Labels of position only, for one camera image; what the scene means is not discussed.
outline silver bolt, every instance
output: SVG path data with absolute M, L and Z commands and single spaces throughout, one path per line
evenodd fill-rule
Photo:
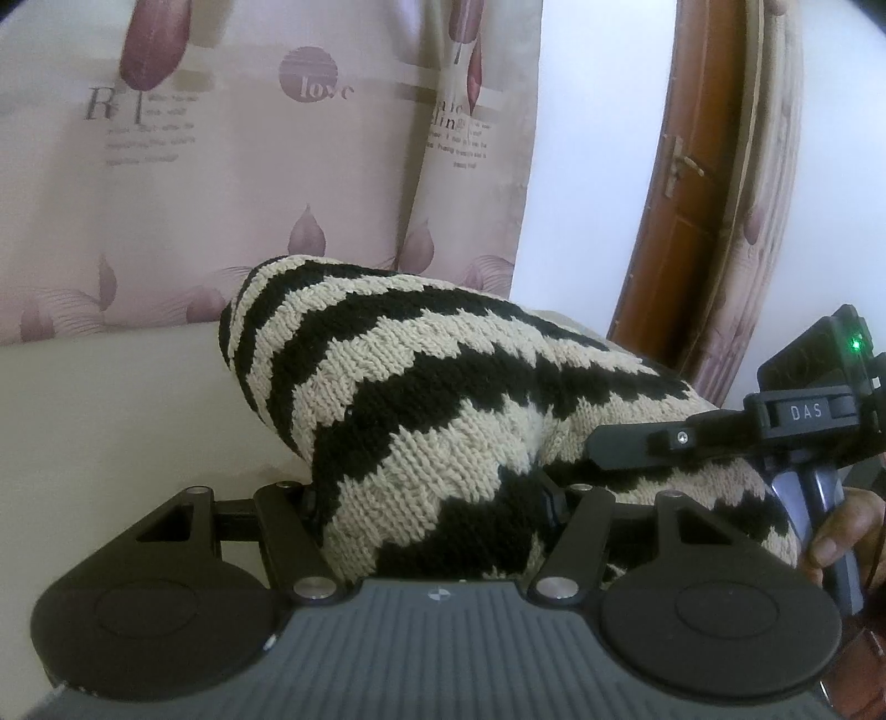
M 579 584 L 568 577 L 543 577 L 535 584 L 535 590 L 549 600 L 566 600 L 579 594 Z
M 338 586 L 328 577 L 303 577 L 298 580 L 292 590 L 305 600 L 325 600 L 335 594 Z

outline crosshair circle logo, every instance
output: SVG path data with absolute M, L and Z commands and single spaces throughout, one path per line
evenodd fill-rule
M 293 100 L 315 103 L 336 94 L 338 66 L 323 48 L 293 50 L 280 63 L 280 87 Z
M 434 602 L 446 602 L 452 598 L 452 593 L 446 588 L 437 588 L 428 592 L 428 597 Z

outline brown wooden door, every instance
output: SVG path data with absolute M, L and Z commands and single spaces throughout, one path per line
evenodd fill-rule
M 732 178 L 744 86 L 743 0 L 680 0 L 646 211 L 610 338 L 676 366 L 703 300 Z

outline gray ribbed plate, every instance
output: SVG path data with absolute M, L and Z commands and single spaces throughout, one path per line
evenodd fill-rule
M 676 699 L 604 653 L 574 613 L 513 583 L 367 581 L 298 611 L 265 657 L 212 690 L 124 703 L 53 693 L 30 720 L 840 720 L 812 693 L 744 708 Z

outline black and white striped cushion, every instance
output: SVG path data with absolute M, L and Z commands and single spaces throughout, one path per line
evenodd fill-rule
M 668 371 L 498 297 L 294 255 L 252 271 L 221 317 L 246 401 L 311 467 L 316 541 L 348 580 L 532 572 L 555 540 L 529 479 L 619 502 L 680 489 L 791 564 L 797 539 L 743 461 L 589 478 L 601 424 L 711 406 Z M 644 560 L 625 548 L 619 574 Z

